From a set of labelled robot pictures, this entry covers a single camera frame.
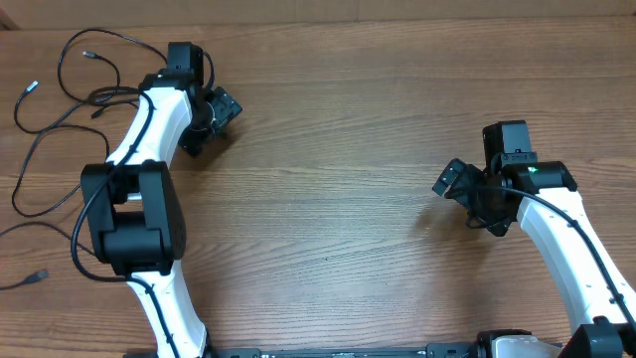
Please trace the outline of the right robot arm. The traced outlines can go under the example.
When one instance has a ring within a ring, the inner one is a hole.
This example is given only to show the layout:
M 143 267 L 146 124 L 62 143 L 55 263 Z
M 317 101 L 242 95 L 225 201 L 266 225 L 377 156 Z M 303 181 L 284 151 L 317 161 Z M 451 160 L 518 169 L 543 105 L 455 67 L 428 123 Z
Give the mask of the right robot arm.
M 488 125 L 482 139 L 484 168 L 455 158 L 432 190 L 466 209 L 470 229 L 503 237 L 519 223 L 556 283 L 572 334 L 557 345 L 526 330 L 482 331 L 473 343 L 439 344 L 442 356 L 634 356 L 635 291 L 592 228 L 566 166 L 539 160 L 523 120 Z

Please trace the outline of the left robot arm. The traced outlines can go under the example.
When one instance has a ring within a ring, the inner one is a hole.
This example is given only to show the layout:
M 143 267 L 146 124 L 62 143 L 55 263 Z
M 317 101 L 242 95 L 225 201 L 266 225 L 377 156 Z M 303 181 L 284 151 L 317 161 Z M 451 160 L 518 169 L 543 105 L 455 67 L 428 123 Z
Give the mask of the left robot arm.
M 211 335 L 187 288 L 182 258 L 185 218 L 169 166 L 178 148 L 191 156 L 222 135 L 242 108 L 214 85 L 210 55 L 190 42 L 168 46 L 166 68 L 136 88 L 103 88 L 90 99 L 127 95 L 139 104 L 119 147 L 80 176 L 87 224 L 97 259 L 111 281 L 137 296 L 156 339 L 156 357 L 214 357 Z

